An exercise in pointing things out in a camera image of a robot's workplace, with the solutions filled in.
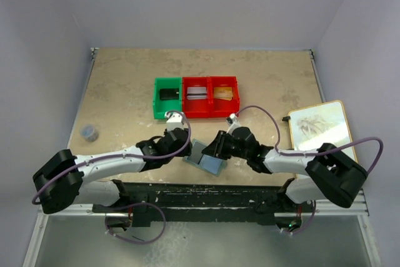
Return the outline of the green card holder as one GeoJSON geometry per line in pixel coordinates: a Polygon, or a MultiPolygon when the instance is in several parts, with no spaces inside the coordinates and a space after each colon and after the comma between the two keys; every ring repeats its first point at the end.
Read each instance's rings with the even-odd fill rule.
{"type": "Polygon", "coordinates": [[[203,155],[202,160],[199,165],[192,164],[187,160],[188,156],[183,157],[183,161],[187,164],[190,164],[206,173],[209,173],[213,176],[219,176],[221,171],[227,166],[227,162],[218,158],[214,158],[211,156],[203,155]]]}

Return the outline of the black credit card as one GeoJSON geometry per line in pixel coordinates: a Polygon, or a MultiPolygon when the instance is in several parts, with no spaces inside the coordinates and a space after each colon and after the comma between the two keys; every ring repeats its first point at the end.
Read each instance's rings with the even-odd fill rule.
{"type": "Polygon", "coordinates": [[[199,165],[203,158],[202,151],[205,147],[206,145],[202,144],[199,141],[193,142],[191,154],[187,157],[187,160],[192,164],[199,165]]]}

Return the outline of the gold credit card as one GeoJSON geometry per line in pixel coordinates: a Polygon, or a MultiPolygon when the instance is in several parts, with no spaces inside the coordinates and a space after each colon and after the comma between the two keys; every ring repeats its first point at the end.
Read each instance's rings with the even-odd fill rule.
{"type": "Polygon", "coordinates": [[[215,99],[231,101],[233,99],[233,88],[229,86],[214,87],[213,97],[215,99]]]}

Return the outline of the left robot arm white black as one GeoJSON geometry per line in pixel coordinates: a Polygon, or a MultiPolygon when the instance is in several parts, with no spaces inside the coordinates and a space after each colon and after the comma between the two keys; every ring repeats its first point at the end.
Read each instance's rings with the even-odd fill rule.
{"type": "Polygon", "coordinates": [[[85,186],[99,179],[152,171],[175,157],[189,155],[190,139],[191,129],[175,128],[110,153],[75,156],[70,149],[60,150],[34,173],[36,194],[31,202],[42,206],[46,214],[58,213],[75,203],[85,186]]]}

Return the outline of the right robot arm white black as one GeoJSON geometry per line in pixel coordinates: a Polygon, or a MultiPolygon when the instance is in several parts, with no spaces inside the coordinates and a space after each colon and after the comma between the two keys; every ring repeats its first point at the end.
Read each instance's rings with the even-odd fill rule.
{"type": "Polygon", "coordinates": [[[259,143],[247,127],[219,131],[202,154],[222,160],[241,158],[257,173],[302,175],[302,178],[290,179],[281,188],[278,205],[284,211],[321,199],[349,208],[368,178],[362,166],[331,143],[304,153],[292,150],[280,153],[272,146],[259,143]]]}

